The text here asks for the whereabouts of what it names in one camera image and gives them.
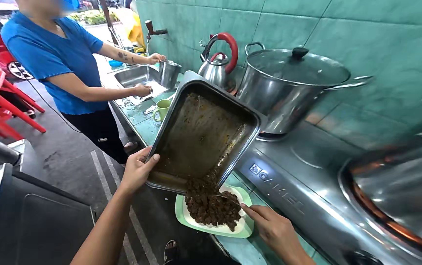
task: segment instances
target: plate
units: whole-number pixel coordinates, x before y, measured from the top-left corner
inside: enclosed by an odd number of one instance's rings
[[[233,187],[224,184],[223,186],[221,186],[219,191],[229,191],[230,193],[237,196],[239,203],[243,202],[248,206],[252,205],[252,200],[250,199],[248,192],[240,187]],[[188,207],[184,201],[184,196],[177,195],[177,198],[175,200],[175,216],[182,225],[214,235],[221,235],[234,238],[248,238],[253,232],[254,222],[242,209],[240,210],[239,214],[241,218],[237,222],[237,226],[235,227],[234,232],[232,232],[227,225],[213,226],[197,223],[190,216],[190,212],[188,212]]]

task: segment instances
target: ground meat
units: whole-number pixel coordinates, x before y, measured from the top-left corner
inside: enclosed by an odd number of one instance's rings
[[[228,191],[220,193],[212,177],[205,178],[205,180],[189,180],[187,188],[185,202],[190,216],[197,223],[214,226],[226,224],[231,231],[234,231],[237,226],[236,221],[241,218],[239,215],[241,208],[229,199],[239,203],[237,196]],[[221,194],[229,199],[215,196],[216,194]]]

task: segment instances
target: faucet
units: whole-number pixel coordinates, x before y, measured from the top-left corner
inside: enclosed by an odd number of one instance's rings
[[[145,54],[147,56],[149,56],[150,55],[149,54],[149,41],[151,40],[151,35],[167,34],[168,33],[168,30],[167,29],[161,29],[161,30],[155,31],[153,29],[153,25],[152,25],[152,21],[151,20],[145,21],[145,26],[149,30],[149,33],[147,34],[147,37],[146,37],[146,39],[147,39],[147,47],[145,48],[146,49]]]

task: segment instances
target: pot lid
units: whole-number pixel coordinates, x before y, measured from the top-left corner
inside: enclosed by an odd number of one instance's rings
[[[341,63],[305,48],[256,51],[248,56],[247,63],[266,75],[298,84],[330,86],[350,78]]]

